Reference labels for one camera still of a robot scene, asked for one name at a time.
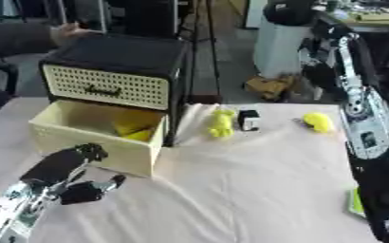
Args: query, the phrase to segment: small black cube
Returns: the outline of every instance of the small black cube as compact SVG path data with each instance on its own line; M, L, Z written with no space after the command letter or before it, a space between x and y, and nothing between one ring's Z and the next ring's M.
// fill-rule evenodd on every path
M240 129L244 132L258 131L259 120L259 114L256 110L241 110L237 118Z

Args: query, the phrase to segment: white robotic arm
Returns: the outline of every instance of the white robotic arm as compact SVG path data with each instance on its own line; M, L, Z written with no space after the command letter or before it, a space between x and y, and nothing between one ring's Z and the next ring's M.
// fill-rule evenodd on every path
M375 237L389 243L389 109L360 35L319 18L300 48L305 76L336 93L349 162Z
M0 243L27 243L35 223L53 201L63 205L96 201L120 187L125 176L104 183L73 183L86 166L107 154L97 144L85 144L54 153L11 185L0 197Z

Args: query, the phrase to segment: white tablecloth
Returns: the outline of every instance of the white tablecloth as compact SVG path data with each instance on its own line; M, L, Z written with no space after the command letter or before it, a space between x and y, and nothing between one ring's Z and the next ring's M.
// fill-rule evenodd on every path
M39 161L27 121L46 106L17 99L0 111L0 194ZM34 243L370 243L364 220L346 212L355 185L337 107L236 105L257 109L259 132L212 140L205 120L214 109L193 105L175 148L164 148L152 179L128 178L102 201L53 206ZM330 115L338 132L320 135L297 122L306 112ZM91 168L86 179L113 174Z

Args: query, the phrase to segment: yellow toy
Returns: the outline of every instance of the yellow toy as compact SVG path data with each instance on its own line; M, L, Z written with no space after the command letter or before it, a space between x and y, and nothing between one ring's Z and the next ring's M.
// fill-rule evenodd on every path
M208 131L215 138L230 137L234 133L234 130L232 129L232 120L234 116L235 112L232 110L215 110Z
M323 113L313 112L304 115L304 123L318 133L328 133L334 130L332 120Z

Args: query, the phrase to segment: black box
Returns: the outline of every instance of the black box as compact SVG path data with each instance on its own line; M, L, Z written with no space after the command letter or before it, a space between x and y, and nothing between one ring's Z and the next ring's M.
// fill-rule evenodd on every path
M165 112L172 146L186 102L187 46L168 39L88 34L40 62L49 99Z

